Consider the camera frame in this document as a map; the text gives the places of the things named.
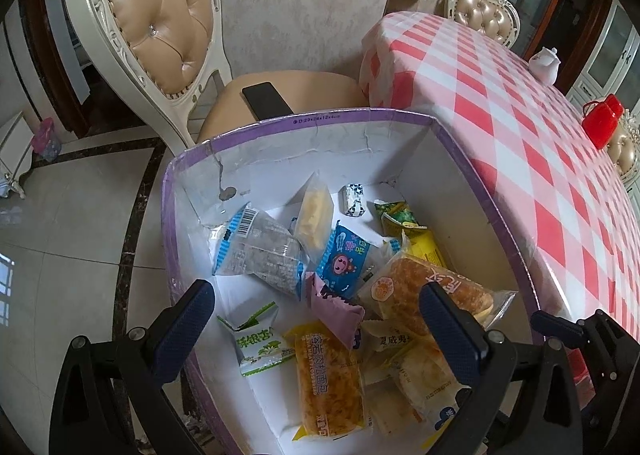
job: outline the cardboard box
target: cardboard box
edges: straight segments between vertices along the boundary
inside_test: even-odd
[[[196,278],[216,293],[215,313],[240,323],[262,305],[280,307],[274,327],[312,321],[305,306],[250,276],[211,276],[207,226],[231,218],[246,202],[286,227],[316,170],[334,194],[337,220],[382,243],[374,199],[409,202],[433,230],[454,270],[491,289],[520,290],[500,325],[511,340],[530,342],[532,285],[513,237],[478,174],[433,117],[367,108],[260,122],[207,141],[172,161],[162,185],[162,234],[172,301]],[[364,186],[367,212],[338,212],[338,192]],[[385,438],[371,429],[339,440],[291,441],[300,425],[295,361],[242,377],[231,335],[211,319],[187,362],[194,395],[228,455],[422,454],[420,431]]]

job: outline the screw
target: screw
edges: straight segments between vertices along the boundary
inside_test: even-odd
[[[558,338],[549,338],[546,342],[553,350],[561,350],[562,342]]]
[[[486,337],[492,343],[504,343],[504,334],[500,330],[490,330]]]
[[[146,329],[144,327],[135,327],[129,331],[129,339],[133,341],[141,340],[145,337]]]
[[[71,341],[71,346],[76,350],[78,350],[84,347],[85,343],[86,343],[86,339],[84,336],[77,336],[73,338],[73,340]]]

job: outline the checkered tablecloth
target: checkered tablecloth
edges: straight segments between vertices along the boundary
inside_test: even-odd
[[[385,16],[363,47],[370,105],[449,129],[510,226],[540,307],[573,320],[602,308],[637,339],[640,231],[612,162],[564,96],[510,50],[437,16]]]

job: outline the green and white candy wrapper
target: green and white candy wrapper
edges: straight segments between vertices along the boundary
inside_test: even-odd
[[[296,356],[295,350],[289,348],[282,336],[271,326],[277,314],[278,306],[272,301],[239,327],[234,327],[218,316],[220,323],[236,340],[236,353],[242,375],[263,372]]]

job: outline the small patterned box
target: small patterned box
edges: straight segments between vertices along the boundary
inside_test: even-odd
[[[347,216],[363,216],[365,212],[362,196],[364,191],[362,184],[347,184],[342,188],[342,204],[345,215]]]

